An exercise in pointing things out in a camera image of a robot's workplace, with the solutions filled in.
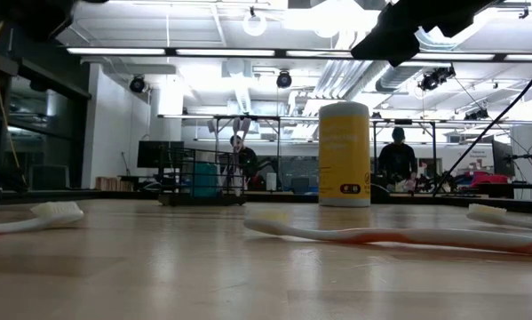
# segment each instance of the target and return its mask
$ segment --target ceiling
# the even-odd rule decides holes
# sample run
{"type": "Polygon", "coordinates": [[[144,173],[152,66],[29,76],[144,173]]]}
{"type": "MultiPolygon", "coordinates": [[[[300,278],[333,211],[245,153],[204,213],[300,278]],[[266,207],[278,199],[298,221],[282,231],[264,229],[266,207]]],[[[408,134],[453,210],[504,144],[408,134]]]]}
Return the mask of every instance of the ceiling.
{"type": "MultiPolygon", "coordinates": [[[[249,13],[249,4],[193,1],[181,2],[180,5],[167,5],[172,2],[160,5],[154,4],[154,1],[141,4],[141,1],[114,0],[103,5],[79,4],[74,24],[58,39],[69,46],[347,49],[360,41],[376,23],[378,12],[363,10],[353,0],[321,2],[308,11],[287,9],[287,1],[273,1],[270,5],[256,4],[256,14],[266,18],[266,30],[261,36],[251,36],[244,30],[244,17],[249,13]],[[304,14],[313,12],[315,8],[321,8],[317,10],[318,15],[306,16],[310,19],[303,18],[304,14]],[[335,26],[339,26],[340,30],[337,31],[340,32],[331,36],[335,26]],[[351,33],[352,38],[345,38],[351,33]]],[[[526,19],[519,19],[520,10],[493,10],[488,14],[488,20],[480,26],[477,23],[477,29],[457,45],[456,51],[532,52],[532,7],[526,19]]],[[[254,28],[257,24],[252,22],[250,27],[254,28]]],[[[240,94],[239,82],[223,76],[226,59],[110,58],[96,61],[104,63],[107,70],[118,69],[121,65],[124,69],[156,65],[164,70],[163,66],[172,65],[177,68],[184,83],[185,106],[192,109],[204,106],[223,108],[228,100],[235,100],[240,94]]],[[[278,90],[275,85],[276,74],[252,72],[251,78],[245,82],[252,100],[287,103],[291,92],[314,91],[329,72],[326,60],[255,59],[248,62],[254,69],[271,67],[275,72],[288,69],[293,77],[293,85],[289,89],[278,90]]],[[[463,118],[465,111],[473,107],[473,100],[487,101],[489,112],[495,115],[532,77],[532,63],[454,63],[459,82],[448,80],[438,90],[428,92],[423,97],[416,83],[424,72],[433,70],[431,66],[415,69],[395,92],[379,92],[376,95],[369,85],[362,84],[374,77],[369,72],[375,68],[375,64],[355,66],[358,68],[357,75],[352,75],[353,72],[346,74],[353,68],[352,64],[342,66],[340,73],[336,72],[338,67],[335,67],[333,76],[329,75],[329,79],[335,80],[332,85],[344,85],[348,77],[356,76],[351,78],[354,86],[341,98],[359,102],[375,101],[369,107],[385,110],[390,117],[427,115],[463,118]]],[[[157,82],[158,76],[151,75],[148,79],[157,82]]],[[[521,114],[515,113],[513,117],[520,118],[521,114]]]]}

